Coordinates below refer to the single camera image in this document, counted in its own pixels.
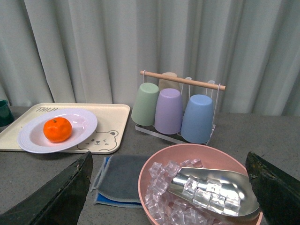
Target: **cream tray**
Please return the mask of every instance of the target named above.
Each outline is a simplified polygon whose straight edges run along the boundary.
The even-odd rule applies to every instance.
[[[41,103],[31,107],[0,133],[0,151],[24,151],[17,143],[20,130],[32,119],[58,109],[82,108],[97,117],[95,132],[83,142],[61,152],[111,154],[118,150],[127,123],[130,107],[122,104]]]

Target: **gray table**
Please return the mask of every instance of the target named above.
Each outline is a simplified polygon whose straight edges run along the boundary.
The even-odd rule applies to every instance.
[[[11,109],[16,118],[28,110],[27,107]],[[243,165],[247,153],[253,151],[300,180],[300,117],[219,113],[215,124],[209,146],[231,155]],[[114,154],[152,155],[170,145],[173,143],[136,131],[129,117],[120,148]],[[31,195],[79,157],[79,154],[61,152],[39,155],[0,151],[0,214]],[[93,155],[91,181],[99,171],[103,157],[106,155]],[[79,225],[150,224],[142,209],[94,205],[94,198],[95,192],[88,193]]]

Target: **folded towel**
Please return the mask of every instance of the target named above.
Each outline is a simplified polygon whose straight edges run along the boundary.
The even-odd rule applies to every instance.
[[[142,208],[138,194],[140,171],[149,156],[113,155],[105,157],[92,184],[95,203],[126,208]]]

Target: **pink bowl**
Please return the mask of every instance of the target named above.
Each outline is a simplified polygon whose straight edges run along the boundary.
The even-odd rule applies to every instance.
[[[147,187],[151,179],[148,171],[149,168],[152,166],[154,162],[158,162],[158,163],[162,163],[163,165],[166,165],[169,162],[169,160],[173,160],[177,163],[181,163],[187,159],[195,159],[195,158],[201,159],[202,164],[204,165],[205,168],[231,170],[248,176],[245,167],[241,163],[239,163],[236,159],[234,159],[233,157],[227,155],[226,153],[220,150],[205,145],[177,144],[158,151],[157,153],[152,155],[144,164],[140,172],[139,181],[138,181],[138,192],[142,203],[142,207],[145,210],[148,220],[151,222],[152,225],[159,225],[159,224],[152,218],[144,202],[144,197],[146,195]],[[245,225],[259,225],[262,221],[262,217],[263,217],[263,213],[260,212],[259,216],[255,220]]]

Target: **oval plate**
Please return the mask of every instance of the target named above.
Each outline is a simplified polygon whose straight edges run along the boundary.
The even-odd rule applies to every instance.
[[[44,124],[55,117],[64,117],[72,124],[72,135],[64,142],[52,143],[43,133]],[[70,108],[48,112],[30,121],[19,132],[17,142],[28,152],[45,154],[71,148],[87,139],[96,129],[97,117],[88,110]]]

